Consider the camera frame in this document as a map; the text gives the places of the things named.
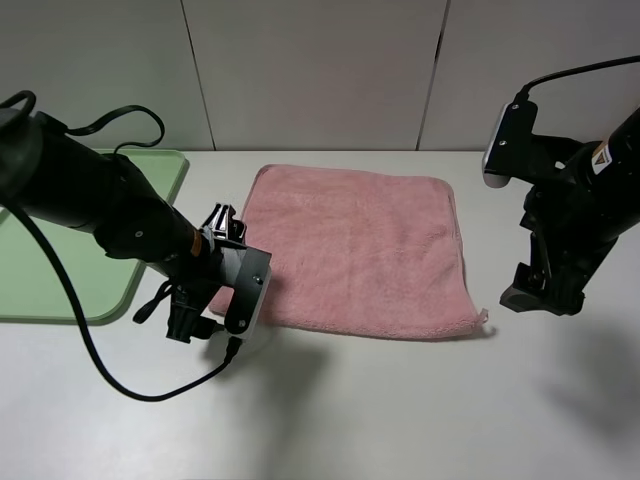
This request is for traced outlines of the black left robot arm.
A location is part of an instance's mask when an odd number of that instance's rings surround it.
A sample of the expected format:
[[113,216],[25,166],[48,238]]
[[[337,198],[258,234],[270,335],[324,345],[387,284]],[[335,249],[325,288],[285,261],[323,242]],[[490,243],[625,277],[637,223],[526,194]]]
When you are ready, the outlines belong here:
[[202,313],[233,284],[246,250],[242,223],[232,222],[230,239],[216,238],[161,197],[119,150],[100,154],[76,140],[118,117],[148,111],[129,105],[71,129],[30,106],[2,103],[1,192],[32,217],[92,235],[109,258],[140,260],[159,271],[167,280],[135,322],[145,322],[169,298],[168,338],[207,340],[224,329]]

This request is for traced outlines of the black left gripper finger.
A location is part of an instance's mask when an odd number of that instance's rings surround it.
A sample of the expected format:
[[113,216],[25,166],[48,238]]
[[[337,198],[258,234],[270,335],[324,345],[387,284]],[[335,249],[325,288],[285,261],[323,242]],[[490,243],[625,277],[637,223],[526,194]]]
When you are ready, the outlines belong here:
[[230,204],[217,203],[202,223],[202,234],[214,248],[217,244],[228,248],[244,248],[246,224],[235,218],[236,210]]
[[208,302],[194,289],[178,286],[171,294],[166,337],[182,343],[208,340],[210,321],[202,316]]

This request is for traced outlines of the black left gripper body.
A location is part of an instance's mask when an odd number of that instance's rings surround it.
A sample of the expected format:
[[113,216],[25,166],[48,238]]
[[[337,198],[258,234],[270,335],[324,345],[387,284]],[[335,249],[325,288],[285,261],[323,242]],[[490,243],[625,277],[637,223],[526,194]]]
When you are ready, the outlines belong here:
[[113,199],[94,230],[105,254],[140,260],[172,284],[212,299],[223,286],[221,250],[203,229],[162,199],[127,157],[106,158],[113,162]]

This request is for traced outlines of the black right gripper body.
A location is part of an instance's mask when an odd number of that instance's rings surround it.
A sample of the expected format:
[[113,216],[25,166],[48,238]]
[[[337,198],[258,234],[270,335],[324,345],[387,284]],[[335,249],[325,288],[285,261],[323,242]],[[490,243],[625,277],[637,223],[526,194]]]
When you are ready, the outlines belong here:
[[619,236],[639,223],[639,149],[596,146],[564,172],[566,182],[534,185],[526,196],[526,265],[547,279],[561,269],[584,275],[586,287]]

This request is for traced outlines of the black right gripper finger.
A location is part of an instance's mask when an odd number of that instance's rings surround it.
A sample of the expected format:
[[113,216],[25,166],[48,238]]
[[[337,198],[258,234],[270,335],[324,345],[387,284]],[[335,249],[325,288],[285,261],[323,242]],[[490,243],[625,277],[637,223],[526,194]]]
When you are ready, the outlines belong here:
[[541,271],[519,263],[512,284],[499,303],[516,312],[546,311],[556,316],[576,315],[583,307],[585,276],[561,269],[547,279]]

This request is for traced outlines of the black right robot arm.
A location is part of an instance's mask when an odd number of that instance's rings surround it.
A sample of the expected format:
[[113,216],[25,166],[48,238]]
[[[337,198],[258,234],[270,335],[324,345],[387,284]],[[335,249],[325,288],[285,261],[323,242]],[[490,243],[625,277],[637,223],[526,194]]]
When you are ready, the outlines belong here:
[[514,312],[575,315],[584,289],[620,235],[639,222],[639,114],[607,139],[581,143],[537,136],[521,227],[531,254],[500,303]]

